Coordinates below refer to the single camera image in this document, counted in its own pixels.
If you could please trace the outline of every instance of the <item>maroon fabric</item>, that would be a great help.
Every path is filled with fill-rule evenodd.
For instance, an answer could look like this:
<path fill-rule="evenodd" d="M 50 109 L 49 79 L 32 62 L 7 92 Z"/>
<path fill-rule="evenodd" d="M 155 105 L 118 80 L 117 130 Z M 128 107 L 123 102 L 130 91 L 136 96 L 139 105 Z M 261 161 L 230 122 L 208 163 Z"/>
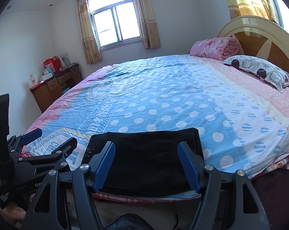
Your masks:
<path fill-rule="evenodd" d="M 289 230 L 289 170 L 276 169 L 252 181 L 271 230 Z"/>

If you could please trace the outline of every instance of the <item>black circle on pillow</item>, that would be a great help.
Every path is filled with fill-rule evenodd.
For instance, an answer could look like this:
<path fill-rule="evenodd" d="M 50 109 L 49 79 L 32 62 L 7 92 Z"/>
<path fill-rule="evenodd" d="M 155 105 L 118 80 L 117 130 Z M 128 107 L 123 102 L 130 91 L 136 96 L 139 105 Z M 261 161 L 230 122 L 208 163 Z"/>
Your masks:
<path fill-rule="evenodd" d="M 237 60 L 237 59 L 232 60 L 231 66 L 239 68 L 239 60 Z"/>
<path fill-rule="evenodd" d="M 263 79 L 265 79 L 267 77 L 267 73 L 263 68 L 260 68 L 257 71 L 257 76 L 262 77 Z"/>

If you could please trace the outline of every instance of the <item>bed sheet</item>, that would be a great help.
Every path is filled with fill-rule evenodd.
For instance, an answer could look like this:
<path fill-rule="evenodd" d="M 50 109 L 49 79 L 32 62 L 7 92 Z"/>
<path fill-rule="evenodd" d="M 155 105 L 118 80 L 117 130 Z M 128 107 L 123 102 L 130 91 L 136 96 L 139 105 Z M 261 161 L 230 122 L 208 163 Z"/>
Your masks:
<path fill-rule="evenodd" d="M 67 160 L 72 169 L 80 165 L 93 134 L 195 127 L 206 164 L 226 172 L 241 169 L 252 178 L 288 164 L 289 87 L 281 94 L 213 59 L 155 57 L 98 70 L 54 102 L 28 131 L 37 127 L 42 137 L 24 151 L 49 154 L 76 137 L 78 146 Z M 188 191 L 164 199 L 193 196 Z"/>

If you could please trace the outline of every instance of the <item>hand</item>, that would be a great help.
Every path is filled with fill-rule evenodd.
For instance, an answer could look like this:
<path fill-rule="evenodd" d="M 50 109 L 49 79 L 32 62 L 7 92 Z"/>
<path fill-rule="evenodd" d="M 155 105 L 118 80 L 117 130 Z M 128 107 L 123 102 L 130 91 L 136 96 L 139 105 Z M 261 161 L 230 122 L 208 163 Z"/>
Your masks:
<path fill-rule="evenodd" d="M 31 202 L 33 198 L 34 194 L 29 197 L 29 201 Z M 21 229 L 21 221 L 24 220 L 26 212 L 16 204 L 9 203 L 4 209 L 0 208 L 0 214 L 9 225 Z"/>

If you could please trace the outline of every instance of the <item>red bag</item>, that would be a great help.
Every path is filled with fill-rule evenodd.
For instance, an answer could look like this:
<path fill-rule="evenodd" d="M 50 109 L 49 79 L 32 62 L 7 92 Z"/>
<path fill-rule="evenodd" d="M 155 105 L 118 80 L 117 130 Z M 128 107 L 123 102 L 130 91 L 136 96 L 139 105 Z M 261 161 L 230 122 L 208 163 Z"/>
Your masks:
<path fill-rule="evenodd" d="M 44 67 L 49 67 L 53 73 L 57 74 L 60 70 L 60 59 L 58 59 L 56 56 L 54 56 L 52 59 L 47 59 L 43 62 Z"/>

